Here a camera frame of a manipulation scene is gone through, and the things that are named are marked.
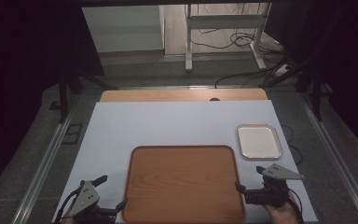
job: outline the black cable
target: black cable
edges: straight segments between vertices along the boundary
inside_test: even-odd
[[[295,164],[296,165],[301,164],[301,162],[303,161],[303,155],[302,155],[300,149],[298,147],[295,147],[295,146],[290,145],[290,144],[288,144],[288,146],[289,146],[290,149],[294,149],[298,153],[299,159],[298,159],[298,161],[295,161]]]
[[[231,14],[235,11],[235,9],[237,9],[238,7],[239,7],[239,3],[237,3],[237,5],[234,7],[234,9],[232,9],[232,11],[231,11]]]
[[[261,3],[259,3],[259,4],[258,4],[258,7],[257,7],[257,14],[258,14],[258,12],[260,11],[260,5],[261,5]]]
[[[231,43],[234,43],[236,46],[240,47],[240,48],[243,48],[245,46],[248,46],[251,44],[251,41],[252,40],[255,40],[255,37],[254,36],[251,36],[251,35],[248,35],[246,33],[243,33],[243,32],[238,32],[238,29],[234,32],[234,34],[232,34],[229,39],[231,40]],[[238,40],[244,40],[246,41],[246,43],[244,44],[241,44],[241,43],[238,43]]]
[[[77,195],[80,192],[80,188],[72,191],[68,197],[66,197],[65,201],[63,202],[63,204],[61,205],[60,210],[57,213],[56,218],[54,219],[54,224],[59,224],[61,219],[62,219],[62,213],[63,213],[63,209],[65,208],[66,204],[68,203],[68,201],[75,195]]]
[[[204,4],[204,9],[205,9],[206,13],[208,13],[208,15],[209,15],[209,11],[208,11],[208,9],[206,9],[206,4]]]
[[[290,149],[294,149],[297,152],[298,156],[299,156],[299,159],[298,159],[298,161],[295,161],[295,164],[296,165],[301,164],[301,162],[303,161],[303,155],[302,155],[300,149],[298,147],[295,147],[295,146],[290,144],[293,141],[293,139],[295,138],[295,134],[293,132],[293,129],[291,127],[285,125],[285,124],[281,124],[281,127],[287,128],[290,131],[290,138],[289,138],[289,140],[286,140],[287,145],[289,146]]]
[[[267,61],[269,63],[278,63],[279,61],[272,61],[271,59],[267,58],[266,55],[270,55],[270,54],[278,54],[278,55],[283,55],[282,52],[264,52],[262,53],[263,55],[263,60]]]
[[[248,84],[250,81],[252,81],[253,79],[256,79],[256,78],[258,78],[258,77],[261,77],[261,75],[263,75],[263,74],[258,74],[258,75],[260,75],[260,76],[254,76],[254,77],[248,78],[248,79],[242,84],[241,89],[243,89],[243,87],[245,87],[246,84]]]
[[[294,132],[293,132],[293,129],[285,124],[281,124],[281,127],[283,128],[287,128],[289,131],[290,131],[290,139],[289,140],[286,140],[287,143],[290,143],[293,141],[293,139],[295,138],[295,135],[294,135]]]
[[[300,208],[298,208],[298,205],[296,205],[296,203],[293,202],[293,200],[291,198],[288,198],[287,202],[293,207],[293,209],[295,209],[296,214],[297,214],[298,223],[303,224],[304,219],[302,217],[302,202],[300,200],[300,197],[298,197],[298,194],[296,194],[292,189],[290,189],[290,191],[292,191],[296,195],[296,197],[298,198],[298,202],[300,203]]]
[[[300,212],[301,212],[301,214],[302,214],[302,202],[301,202],[300,197],[298,197],[298,194],[297,194],[297,193],[295,193],[295,191],[294,191],[294,190],[290,189],[290,191],[292,191],[292,192],[296,195],[296,197],[298,198],[298,202],[300,203]]]
[[[283,55],[283,58],[266,75],[266,78],[264,78],[263,84],[260,85],[261,88],[266,87],[267,81],[286,63],[286,61],[288,59],[289,59],[288,56]]]
[[[281,52],[281,53],[284,53],[283,50],[275,50],[275,49],[269,49],[267,48],[263,42],[260,42],[260,46],[259,46],[259,50],[262,51],[262,52]]]
[[[241,15],[243,14],[243,10],[245,9],[245,4],[243,3],[242,4],[242,11],[241,11]]]
[[[267,72],[269,72],[269,71],[275,69],[276,66],[278,66],[278,65],[279,65],[279,64],[276,64],[276,65],[274,65],[274,66],[272,66],[272,67],[270,67],[269,69],[264,70],[264,71],[253,72],[253,73],[240,73],[240,74],[229,75],[229,76],[226,76],[226,77],[221,77],[221,78],[219,78],[219,79],[217,79],[217,80],[215,81],[215,83],[214,83],[214,88],[217,89],[217,84],[218,84],[220,81],[224,80],[224,79],[231,78],[231,77],[240,77],[240,76],[245,76],[245,75],[265,74],[265,73],[267,73]]]
[[[218,30],[220,30],[220,29],[212,29],[212,30],[209,30],[209,31],[202,31],[202,30],[199,29],[199,32],[200,32],[200,34],[208,34],[208,33],[211,33],[211,32],[218,31]]]
[[[251,4],[248,3],[248,10],[247,10],[247,12],[246,12],[246,14],[248,14],[248,15],[249,15],[249,10],[250,10],[250,8],[251,8]]]
[[[231,47],[232,45],[235,44],[235,43],[231,43],[231,44],[229,44],[229,45],[227,45],[227,46],[224,46],[224,47],[216,47],[216,46],[212,46],[212,45],[197,43],[197,42],[194,42],[193,40],[191,40],[191,43],[193,43],[193,44],[195,44],[195,45],[201,45],[201,46],[213,48],[213,49],[226,49],[226,48],[229,48],[229,47]]]

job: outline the white plate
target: white plate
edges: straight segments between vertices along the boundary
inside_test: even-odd
[[[282,146],[270,124],[252,123],[238,126],[242,154],[247,158],[280,158]]]

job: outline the gray floor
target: gray floor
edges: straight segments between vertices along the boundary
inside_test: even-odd
[[[101,60],[105,77],[100,77],[100,79],[119,86],[121,89],[212,86],[220,77],[256,71],[255,62],[250,53],[200,55],[195,58],[193,73],[185,72],[183,57],[166,57],[158,53],[103,54]],[[240,88],[250,77],[253,76],[243,75],[230,78],[222,81],[218,87]],[[263,79],[264,76],[256,76],[245,87],[256,87]],[[358,211],[351,200],[351,195],[345,189],[324,145],[307,117],[304,106],[301,104],[302,98],[298,92],[295,92],[295,82],[296,78],[293,77],[266,91],[268,98],[274,104],[281,124],[293,130],[293,141],[290,144],[299,148],[303,155],[303,161],[298,165],[298,170],[307,178],[304,180],[304,185],[317,217],[320,223],[358,223]],[[52,220],[66,179],[76,159],[81,139],[87,130],[93,107],[103,92],[101,88],[85,79],[82,79],[82,83],[85,88],[82,94],[69,95],[71,99],[75,97],[78,99],[71,124],[83,124],[79,141],[75,145],[60,146],[28,223],[49,223]],[[0,223],[9,223],[12,220],[43,157],[60,117],[60,111],[49,110],[49,106],[58,100],[57,86],[45,91],[42,97],[43,104],[34,124],[0,177]],[[322,116],[326,129],[358,181],[357,138],[339,119],[327,98],[322,100]],[[290,130],[284,127],[283,130],[286,138],[290,139]],[[63,139],[64,142],[72,140],[71,136],[65,136]]]

